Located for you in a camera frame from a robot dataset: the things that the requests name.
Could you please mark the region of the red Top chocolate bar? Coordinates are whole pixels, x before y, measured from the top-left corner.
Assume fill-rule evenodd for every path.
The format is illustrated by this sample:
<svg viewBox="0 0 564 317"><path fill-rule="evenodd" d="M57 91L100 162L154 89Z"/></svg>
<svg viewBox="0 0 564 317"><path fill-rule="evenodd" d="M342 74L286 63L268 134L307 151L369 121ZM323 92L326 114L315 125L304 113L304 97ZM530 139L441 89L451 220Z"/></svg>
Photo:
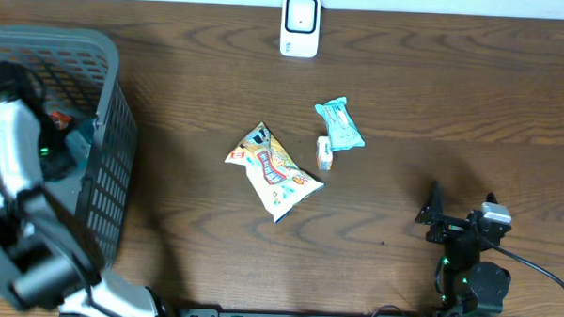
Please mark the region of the red Top chocolate bar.
<svg viewBox="0 0 564 317"><path fill-rule="evenodd" d="M49 119L58 131L66 131L72 125L72 116L60 111L52 111L49 114Z"/></svg>

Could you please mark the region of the teal wet wipes pack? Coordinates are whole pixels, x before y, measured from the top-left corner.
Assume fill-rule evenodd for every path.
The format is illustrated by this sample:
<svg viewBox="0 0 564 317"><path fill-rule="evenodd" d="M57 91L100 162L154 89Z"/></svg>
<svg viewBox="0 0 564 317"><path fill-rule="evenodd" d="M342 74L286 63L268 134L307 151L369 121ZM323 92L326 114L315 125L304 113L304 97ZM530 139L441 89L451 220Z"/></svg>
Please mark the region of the teal wet wipes pack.
<svg viewBox="0 0 564 317"><path fill-rule="evenodd" d="M327 103L318 103L315 109L323 117L332 151L346 151L366 145L347 110L346 97L336 98Z"/></svg>

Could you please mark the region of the small orange white box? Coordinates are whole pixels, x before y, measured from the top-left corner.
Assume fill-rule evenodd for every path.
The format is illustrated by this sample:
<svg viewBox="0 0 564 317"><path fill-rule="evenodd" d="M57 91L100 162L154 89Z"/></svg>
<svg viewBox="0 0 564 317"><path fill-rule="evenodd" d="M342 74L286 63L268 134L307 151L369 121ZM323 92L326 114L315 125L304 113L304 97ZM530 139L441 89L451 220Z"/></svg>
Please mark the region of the small orange white box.
<svg viewBox="0 0 564 317"><path fill-rule="evenodd" d="M319 136L316 145L316 159L319 170L330 170L333 164L332 144L329 136Z"/></svg>

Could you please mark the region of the yellow snack chip bag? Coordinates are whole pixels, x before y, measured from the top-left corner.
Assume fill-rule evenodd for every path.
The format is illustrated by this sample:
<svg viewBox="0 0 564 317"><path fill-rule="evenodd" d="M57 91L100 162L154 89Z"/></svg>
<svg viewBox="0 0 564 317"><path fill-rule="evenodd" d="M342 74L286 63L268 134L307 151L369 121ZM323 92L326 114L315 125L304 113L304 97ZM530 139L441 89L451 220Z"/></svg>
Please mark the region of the yellow snack chip bag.
<svg viewBox="0 0 564 317"><path fill-rule="evenodd" d="M236 145L225 162L245 167L247 179L274 222L324 187L296 165L263 122Z"/></svg>

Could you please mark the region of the blue mouthwash bottle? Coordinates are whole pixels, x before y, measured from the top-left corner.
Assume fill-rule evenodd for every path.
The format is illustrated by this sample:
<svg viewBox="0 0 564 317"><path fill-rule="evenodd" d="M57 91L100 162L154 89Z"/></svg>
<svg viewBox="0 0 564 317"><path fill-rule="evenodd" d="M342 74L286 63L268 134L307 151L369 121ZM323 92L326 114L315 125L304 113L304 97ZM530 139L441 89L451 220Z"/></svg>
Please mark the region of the blue mouthwash bottle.
<svg viewBox="0 0 564 317"><path fill-rule="evenodd" d="M78 167L87 166L93 142L94 126L92 119L78 119L67 133L65 144Z"/></svg>

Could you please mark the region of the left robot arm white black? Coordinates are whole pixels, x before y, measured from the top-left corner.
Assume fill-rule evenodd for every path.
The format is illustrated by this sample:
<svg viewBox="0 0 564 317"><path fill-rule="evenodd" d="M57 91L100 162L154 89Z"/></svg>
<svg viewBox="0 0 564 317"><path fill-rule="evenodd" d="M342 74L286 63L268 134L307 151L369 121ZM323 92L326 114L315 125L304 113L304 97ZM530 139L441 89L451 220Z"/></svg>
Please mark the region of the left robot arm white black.
<svg viewBox="0 0 564 317"><path fill-rule="evenodd" d="M38 74L0 62L0 294L60 317L173 317L148 287L106 268L92 233L47 182L79 166L45 109Z"/></svg>

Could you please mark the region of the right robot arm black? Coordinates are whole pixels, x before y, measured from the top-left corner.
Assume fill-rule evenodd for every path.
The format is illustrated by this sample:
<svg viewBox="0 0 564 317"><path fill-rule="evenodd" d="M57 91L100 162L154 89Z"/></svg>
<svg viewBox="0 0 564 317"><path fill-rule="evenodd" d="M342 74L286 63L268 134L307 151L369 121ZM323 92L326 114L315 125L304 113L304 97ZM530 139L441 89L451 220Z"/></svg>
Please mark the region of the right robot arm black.
<svg viewBox="0 0 564 317"><path fill-rule="evenodd" d="M500 245L511 230L512 216L493 192L465 218L446 215L443 202L441 184L434 181L415 222L429 226L426 240L444 248L435 285L444 297L445 310L460 317L498 315L503 310L511 275L480 257Z"/></svg>

